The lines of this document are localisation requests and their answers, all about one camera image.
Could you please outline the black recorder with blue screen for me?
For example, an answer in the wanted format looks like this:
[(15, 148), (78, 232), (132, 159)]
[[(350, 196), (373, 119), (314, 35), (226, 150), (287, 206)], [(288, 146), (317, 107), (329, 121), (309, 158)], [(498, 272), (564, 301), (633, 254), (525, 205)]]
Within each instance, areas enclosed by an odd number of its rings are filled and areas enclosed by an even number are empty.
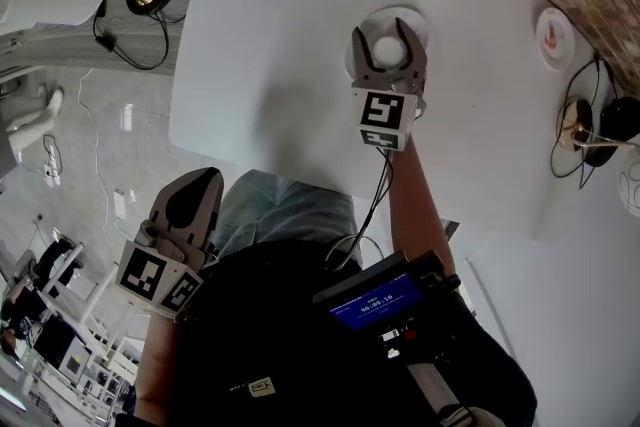
[(436, 252), (410, 260), (398, 251), (317, 293), (313, 307), (389, 360), (413, 363), (426, 342), (432, 362), (445, 332), (443, 305), (460, 285), (457, 274), (444, 274)]

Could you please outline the white cup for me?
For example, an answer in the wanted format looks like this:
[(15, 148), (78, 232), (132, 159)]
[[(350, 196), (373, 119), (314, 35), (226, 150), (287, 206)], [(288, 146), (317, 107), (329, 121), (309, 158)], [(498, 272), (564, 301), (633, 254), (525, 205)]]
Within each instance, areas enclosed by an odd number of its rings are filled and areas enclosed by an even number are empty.
[(385, 35), (374, 43), (372, 55), (378, 67), (397, 69), (405, 61), (406, 49), (400, 39)]

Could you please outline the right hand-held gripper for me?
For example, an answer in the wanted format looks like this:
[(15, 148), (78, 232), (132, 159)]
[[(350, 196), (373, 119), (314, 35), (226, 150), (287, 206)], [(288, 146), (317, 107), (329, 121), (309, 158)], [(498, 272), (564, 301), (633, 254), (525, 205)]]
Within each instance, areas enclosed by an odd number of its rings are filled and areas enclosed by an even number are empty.
[(423, 98), (427, 56), (419, 37), (396, 17), (396, 32), (406, 49), (398, 71), (381, 73), (371, 56), (362, 30), (352, 31), (354, 80), (351, 86), (356, 128), (365, 145), (403, 151), (412, 128), (426, 109)]

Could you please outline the white saucer plate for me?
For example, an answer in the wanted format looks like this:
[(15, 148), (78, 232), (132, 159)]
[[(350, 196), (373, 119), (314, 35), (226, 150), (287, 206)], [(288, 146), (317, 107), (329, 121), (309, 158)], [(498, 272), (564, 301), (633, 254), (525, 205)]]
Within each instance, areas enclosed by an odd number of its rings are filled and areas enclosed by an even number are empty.
[(374, 43), (382, 36), (394, 36), (398, 39), (395, 18), (404, 20), (419, 37), (425, 51), (429, 45), (429, 24), (425, 17), (416, 9), (404, 6), (390, 6), (379, 9), (367, 15), (359, 25), (365, 35), (372, 55)]

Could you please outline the person's right forearm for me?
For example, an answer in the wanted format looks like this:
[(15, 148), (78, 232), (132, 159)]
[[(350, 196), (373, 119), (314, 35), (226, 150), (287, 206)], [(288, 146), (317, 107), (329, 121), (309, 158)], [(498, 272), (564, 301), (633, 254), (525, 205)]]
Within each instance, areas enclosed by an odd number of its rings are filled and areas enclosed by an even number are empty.
[(415, 260), (433, 251), (444, 275), (456, 273), (453, 255), (413, 138), (392, 160), (393, 180), (389, 189), (390, 224), (393, 249)]

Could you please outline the black rounded object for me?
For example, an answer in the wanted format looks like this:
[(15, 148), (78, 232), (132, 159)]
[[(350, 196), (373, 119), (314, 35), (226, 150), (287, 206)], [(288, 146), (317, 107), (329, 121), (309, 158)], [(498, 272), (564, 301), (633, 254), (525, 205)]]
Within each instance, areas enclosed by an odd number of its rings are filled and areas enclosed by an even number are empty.
[[(599, 135), (616, 141), (628, 142), (640, 134), (640, 100), (632, 97), (614, 99), (600, 115)], [(606, 164), (617, 147), (589, 149), (585, 163), (597, 168)]]

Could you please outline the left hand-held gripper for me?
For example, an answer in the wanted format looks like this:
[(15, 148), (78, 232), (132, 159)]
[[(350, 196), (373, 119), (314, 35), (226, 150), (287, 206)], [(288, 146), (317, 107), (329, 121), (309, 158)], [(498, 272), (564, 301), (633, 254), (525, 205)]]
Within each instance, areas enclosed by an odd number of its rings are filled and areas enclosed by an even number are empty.
[(224, 179), (208, 167), (182, 175), (157, 195), (149, 220), (125, 243), (116, 285), (159, 315), (177, 318), (204, 283)]

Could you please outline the white boot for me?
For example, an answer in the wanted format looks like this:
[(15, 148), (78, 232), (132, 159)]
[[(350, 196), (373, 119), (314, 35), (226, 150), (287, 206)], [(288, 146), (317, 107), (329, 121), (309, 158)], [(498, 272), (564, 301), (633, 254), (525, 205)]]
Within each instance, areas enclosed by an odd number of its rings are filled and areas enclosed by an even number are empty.
[(57, 88), (41, 110), (18, 116), (5, 125), (12, 152), (18, 154), (50, 131), (64, 101), (64, 90)]

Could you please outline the white plate with red print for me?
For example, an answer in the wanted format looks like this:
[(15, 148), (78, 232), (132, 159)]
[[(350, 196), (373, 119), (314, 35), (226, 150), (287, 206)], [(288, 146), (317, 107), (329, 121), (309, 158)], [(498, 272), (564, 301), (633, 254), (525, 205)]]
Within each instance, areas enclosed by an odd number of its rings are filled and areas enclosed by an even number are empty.
[(536, 44), (544, 63), (565, 71), (575, 56), (575, 31), (567, 16), (556, 8), (543, 10), (536, 22)]

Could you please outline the person's left forearm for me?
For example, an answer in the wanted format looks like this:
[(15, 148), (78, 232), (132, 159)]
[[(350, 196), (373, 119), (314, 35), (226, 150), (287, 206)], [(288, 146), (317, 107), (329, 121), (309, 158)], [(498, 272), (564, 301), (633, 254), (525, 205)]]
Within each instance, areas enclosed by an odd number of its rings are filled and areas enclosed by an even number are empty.
[(170, 427), (189, 406), (189, 385), (179, 369), (184, 338), (189, 332), (188, 314), (169, 319), (152, 313), (135, 382), (134, 416), (154, 427)]

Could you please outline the white metal rack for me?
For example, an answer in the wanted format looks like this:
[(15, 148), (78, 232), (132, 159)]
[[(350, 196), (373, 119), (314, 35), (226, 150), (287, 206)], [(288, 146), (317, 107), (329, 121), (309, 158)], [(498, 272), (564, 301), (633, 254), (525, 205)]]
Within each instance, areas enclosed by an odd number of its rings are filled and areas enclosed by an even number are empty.
[(35, 292), (45, 309), (34, 338), (35, 383), (65, 426), (112, 427), (137, 376), (149, 316), (115, 286), (118, 266), (88, 273), (70, 243)]

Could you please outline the person's light jeans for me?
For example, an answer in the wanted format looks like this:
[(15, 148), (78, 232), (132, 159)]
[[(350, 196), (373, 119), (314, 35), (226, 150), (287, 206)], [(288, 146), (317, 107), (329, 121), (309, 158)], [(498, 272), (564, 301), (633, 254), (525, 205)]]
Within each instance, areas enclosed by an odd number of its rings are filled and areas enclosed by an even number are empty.
[(251, 170), (225, 195), (214, 234), (223, 264), (283, 272), (358, 272), (362, 258), (344, 240), (356, 233), (350, 196)]

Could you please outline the person's black vest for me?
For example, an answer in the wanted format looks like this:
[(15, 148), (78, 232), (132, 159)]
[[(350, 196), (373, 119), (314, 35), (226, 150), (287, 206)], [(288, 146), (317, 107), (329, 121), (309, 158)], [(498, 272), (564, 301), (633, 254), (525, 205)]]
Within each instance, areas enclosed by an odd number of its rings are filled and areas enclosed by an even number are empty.
[(413, 363), (389, 360), (314, 309), (363, 270), (215, 264), (188, 307), (189, 406), (170, 427), (533, 427), (529, 379), (458, 289), (432, 362), (426, 342)]

